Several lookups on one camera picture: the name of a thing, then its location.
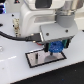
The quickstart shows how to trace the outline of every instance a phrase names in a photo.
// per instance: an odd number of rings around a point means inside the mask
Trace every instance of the wire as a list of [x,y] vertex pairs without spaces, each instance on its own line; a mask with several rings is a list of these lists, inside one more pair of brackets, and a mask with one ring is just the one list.
[[16,41],[31,41],[30,37],[25,37],[25,38],[13,37],[13,36],[10,36],[10,35],[7,35],[7,34],[1,32],[1,31],[0,31],[0,35],[5,38],[11,39],[11,40],[16,40]]
[[31,36],[28,36],[28,37],[24,37],[24,38],[18,38],[18,37],[13,37],[13,36],[10,36],[10,35],[7,35],[3,32],[0,31],[0,35],[5,37],[5,38],[8,38],[8,39],[11,39],[11,40],[16,40],[16,41],[33,41],[33,42],[41,42],[41,36],[40,36],[40,33],[36,33],[36,34],[33,34]]

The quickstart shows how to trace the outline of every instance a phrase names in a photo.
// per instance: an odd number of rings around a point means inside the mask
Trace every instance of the white housing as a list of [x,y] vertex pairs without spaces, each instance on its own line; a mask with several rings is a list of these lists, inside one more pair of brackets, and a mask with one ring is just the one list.
[[[24,0],[31,10],[37,10],[35,8],[36,0]],[[52,0],[52,5],[49,9],[61,8],[65,3],[65,0]]]
[[40,32],[40,25],[54,23],[55,10],[64,5],[65,0],[53,0],[53,4],[50,9],[36,10],[35,0],[25,0],[27,4],[23,4],[20,11],[19,28],[21,36],[29,36],[32,33]]

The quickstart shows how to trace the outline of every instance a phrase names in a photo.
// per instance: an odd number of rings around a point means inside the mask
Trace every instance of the black part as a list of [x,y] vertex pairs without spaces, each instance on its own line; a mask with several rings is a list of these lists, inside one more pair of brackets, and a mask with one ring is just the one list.
[[14,15],[12,14],[12,17],[14,17]]
[[44,44],[44,51],[48,52],[49,49],[49,43]]
[[3,13],[3,9],[2,8],[0,8],[0,14],[2,14]]
[[36,59],[38,59],[38,53],[36,53],[36,56],[35,56]]
[[4,5],[0,5],[0,8],[4,8]]
[[68,39],[67,40],[67,43],[66,43],[66,48],[68,48],[69,47],[69,43],[71,42],[71,39]]
[[36,8],[50,8],[52,4],[52,0],[36,0],[35,7]]
[[29,36],[29,40],[35,41],[35,42],[42,42],[40,33],[36,33],[34,35]]
[[4,3],[6,0],[0,0],[0,3]]
[[2,23],[0,23],[0,27],[2,27],[3,26],[3,24]]

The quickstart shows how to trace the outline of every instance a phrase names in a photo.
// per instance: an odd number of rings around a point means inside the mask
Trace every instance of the black cable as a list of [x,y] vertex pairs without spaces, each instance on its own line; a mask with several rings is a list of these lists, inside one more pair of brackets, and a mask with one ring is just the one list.
[[5,38],[11,39],[11,40],[16,40],[16,41],[31,41],[30,37],[25,37],[25,38],[13,37],[13,36],[10,36],[10,35],[7,35],[7,34],[1,32],[1,31],[0,31],[0,35]]
[[24,37],[24,38],[18,38],[18,37],[13,37],[13,36],[10,36],[10,35],[7,35],[3,32],[0,31],[0,35],[7,38],[7,39],[11,39],[11,40],[16,40],[16,41],[33,41],[33,42],[41,42],[41,36],[40,36],[40,33],[36,33],[36,34],[33,34],[31,36],[28,36],[28,37]]

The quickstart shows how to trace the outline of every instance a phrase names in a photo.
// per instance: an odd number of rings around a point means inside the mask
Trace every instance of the screw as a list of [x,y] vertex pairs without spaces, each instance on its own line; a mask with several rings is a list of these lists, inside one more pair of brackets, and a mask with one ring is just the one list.
[[46,33],[47,36],[49,36],[49,33]]
[[68,30],[65,30],[66,33],[68,33]]
[[0,27],[2,27],[3,26],[3,24],[2,23],[0,23]]
[[0,46],[0,52],[2,52],[3,51],[3,47],[2,46]]
[[12,14],[12,17],[14,17],[14,15]]

